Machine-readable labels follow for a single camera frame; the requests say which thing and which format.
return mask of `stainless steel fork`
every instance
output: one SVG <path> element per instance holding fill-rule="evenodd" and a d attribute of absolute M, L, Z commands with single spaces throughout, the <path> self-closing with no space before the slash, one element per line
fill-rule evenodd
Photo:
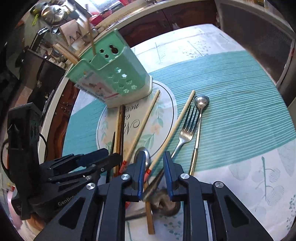
<path fill-rule="evenodd" d="M 188 142 L 190 142 L 192 140 L 193 135 L 194 135 L 194 133 L 196 131 L 198 118 L 195 121 L 195 117 L 196 117 L 197 109 L 195 110 L 195 113 L 194 113 L 194 106 L 193 106 L 191 115 L 190 115 L 190 109 L 191 109 L 191 106 L 189 107 L 189 110 L 188 110 L 184 125 L 183 125 L 183 127 L 182 127 L 182 129 L 180 131 L 180 134 L 179 134 L 179 143 L 177 144 L 175 150 L 171 154 L 171 158 L 174 157 L 174 155 L 177 153 L 177 151 L 180 150 L 180 148 L 185 143 L 188 143 Z M 151 196 L 154 193 L 154 191 L 157 189 L 157 187 L 158 187 L 158 185 L 159 185 L 159 183 L 160 183 L 160 181 L 161 181 L 161 179 L 163 177 L 163 174 L 164 174 L 164 170 L 162 168 L 160 170 L 160 172 L 157 174 L 157 176 L 154 178 L 154 180 L 145 189 L 145 191 L 143 193 L 143 196 L 142 196 L 142 198 L 143 198 L 142 201 L 144 201 L 144 202 L 147 201 L 149 196 Z"/>
<path fill-rule="evenodd" d="M 189 114 L 190 114 L 190 109 L 191 109 L 191 106 L 189 107 L 189 110 L 188 110 L 184 125 L 183 125 L 183 127 L 182 127 L 182 129 L 180 131 L 180 134 L 179 134 L 179 143 L 176 146 L 173 153 L 171 154 L 171 158 L 174 157 L 174 155 L 177 153 L 177 151 L 180 150 L 181 147 L 185 143 L 188 143 L 188 142 L 190 142 L 192 140 L 193 135 L 195 133 L 195 130 L 196 130 L 196 127 L 197 127 L 197 120 L 196 120 L 195 124 L 194 124 L 194 120 L 195 120 L 195 117 L 196 117 L 197 109 L 196 109 L 196 111 L 194 113 L 194 117 L 193 117 L 192 122 L 191 122 L 191 119 L 192 119 L 192 115 L 193 115 L 193 112 L 194 112 L 194 106 L 193 106 L 193 109 L 192 109 L 192 112 L 191 112 L 191 115 L 190 115 L 190 119 L 188 121 L 188 117 L 189 117 Z"/>

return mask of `cabinet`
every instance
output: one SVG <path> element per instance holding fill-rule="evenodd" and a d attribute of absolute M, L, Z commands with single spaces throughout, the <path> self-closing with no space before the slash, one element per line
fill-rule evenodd
<path fill-rule="evenodd" d="M 79 89 L 74 87 L 73 82 L 68 81 L 59 99 L 49 128 L 47 137 L 48 155 L 46 161 L 62 156 L 66 130 L 78 93 Z"/>
<path fill-rule="evenodd" d="M 216 24 L 214 0 L 195 1 L 156 11 L 122 27 L 119 32 L 130 47 L 173 30 L 198 24 Z"/>
<path fill-rule="evenodd" d="M 130 47 L 158 35 L 172 31 L 163 11 L 156 11 L 124 26 L 119 30 Z"/>
<path fill-rule="evenodd" d="M 198 24 L 216 24 L 217 8 L 214 0 L 184 3 L 163 9 L 170 24 L 185 28 Z"/>

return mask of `bamboo chopstick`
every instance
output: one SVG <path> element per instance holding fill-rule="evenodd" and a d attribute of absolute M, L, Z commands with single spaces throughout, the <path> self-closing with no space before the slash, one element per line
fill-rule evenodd
<path fill-rule="evenodd" d="M 153 168 L 155 167 L 155 165 L 157 164 L 159 158 L 163 155 L 164 151 L 166 150 L 167 148 L 167 145 L 169 144 L 170 140 L 172 139 L 173 135 L 175 134 L 176 130 L 178 129 L 179 127 L 179 124 L 181 123 L 184 115 L 186 114 L 186 111 L 193 99 L 195 95 L 195 90 L 193 90 L 185 104 L 185 106 L 183 107 L 183 110 L 181 111 L 174 127 L 171 129 L 171 131 L 169 132 L 168 134 L 168 137 L 166 138 L 165 142 L 163 143 L 163 145 L 161 146 L 160 150 L 158 151 L 157 155 L 155 156 L 153 162 L 151 163 L 150 167 L 147 169 L 146 173 L 145 173 L 145 177 L 144 177 L 144 182 L 147 181 L 151 171 L 153 170 Z"/>
<path fill-rule="evenodd" d="M 85 8 L 88 11 L 89 10 L 88 9 L 89 5 L 85 4 Z M 93 55 L 96 56 L 96 48 L 94 46 L 94 38 L 93 38 L 92 33 L 91 33 L 91 23 L 89 22 L 89 18 L 87 18 L 87 28 L 89 30 L 89 35 L 90 35 L 90 40 L 91 40 L 91 48 L 93 50 Z"/>
<path fill-rule="evenodd" d="M 141 134 L 142 134 L 142 132 L 144 130 L 144 127 L 145 127 L 145 125 L 147 123 L 147 120 L 148 120 L 148 118 L 150 116 L 150 113 L 151 113 L 151 111 L 152 111 L 152 109 L 153 109 L 153 107 L 154 107 L 154 105 L 156 103 L 156 100 L 157 100 L 159 94 L 160 94 L 160 90 L 157 90 L 154 97 L 153 97 L 153 100 L 152 100 L 152 102 L 151 102 L 151 104 L 150 104 L 150 106 L 149 106 L 149 108 L 148 108 L 148 110 L 147 110 L 147 112 L 146 112 L 146 114 L 144 116 L 144 119 L 143 119 L 143 121 L 142 121 L 142 123 L 141 123 L 141 125 L 140 125 L 140 127 L 138 129 L 138 132 L 137 132 L 135 138 L 133 139 L 133 142 L 132 142 L 131 147 L 130 147 L 130 149 L 128 151 L 127 157 L 126 157 L 126 159 L 123 161 L 123 163 L 121 165 L 121 168 L 119 170 L 119 174 L 122 174 L 123 171 L 125 170 L 125 168 L 127 167 L 127 165 L 130 163 L 131 157 L 133 155 L 133 151 L 134 151 L 135 147 L 137 146 L 137 143 L 138 143 L 138 141 L 140 139 L 140 136 L 141 136 Z"/>
<path fill-rule="evenodd" d="M 144 183 L 144 189 L 148 187 L 148 182 Z M 147 219 L 147 228 L 148 234 L 155 234 L 154 223 L 153 223 L 153 215 L 150 202 L 145 202 L 146 208 L 146 219 Z"/>
<path fill-rule="evenodd" d="M 115 131 L 115 152 L 120 154 L 123 158 L 123 153 L 121 152 L 123 149 L 123 131 L 124 128 L 124 117 L 125 117 L 126 107 L 125 105 L 121 105 L 117 111 L 117 120 L 116 120 L 116 131 Z M 116 166 L 114 168 L 114 177 L 118 176 L 120 166 Z"/>

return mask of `black cable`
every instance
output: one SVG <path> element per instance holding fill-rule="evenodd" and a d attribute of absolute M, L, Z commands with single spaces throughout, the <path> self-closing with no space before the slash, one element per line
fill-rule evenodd
<path fill-rule="evenodd" d="M 3 150 L 4 150 L 4 146 L 8 143 L 8 139 L 6 139 L 2 146 L 1 146 L 1 165 L 2 165 L 2 168 L 3 168 L 3 171 L 5 172 L 6 176 L 10 179 L 10 175 L 9 175 L 9 171 L 8 169 L 4 166 L 4 163 L 3 163 Z"/>
<path fill-rule="evenodd" d="M 42 138 L 42 140 L 44 141 L 45 144 L 45 154 L 44 154 L 44 161 L 47 159 L 47 155 L 48 155 L 48 147 L 47 147 L 47 141 L 45 140 L 44 136 L 39 133 L 39 136 Z"/>

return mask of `green utensil holder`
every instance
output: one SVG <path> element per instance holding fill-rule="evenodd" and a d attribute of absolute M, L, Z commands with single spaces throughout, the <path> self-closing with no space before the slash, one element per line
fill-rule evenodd
<path fill-rule="evenodd" d="M 109 108 L 132 103 L 151 93 L 152 77 L 116 29 L 94 45 L 96 55 L 89 48 L 66 75 L 75 87 Z"/>

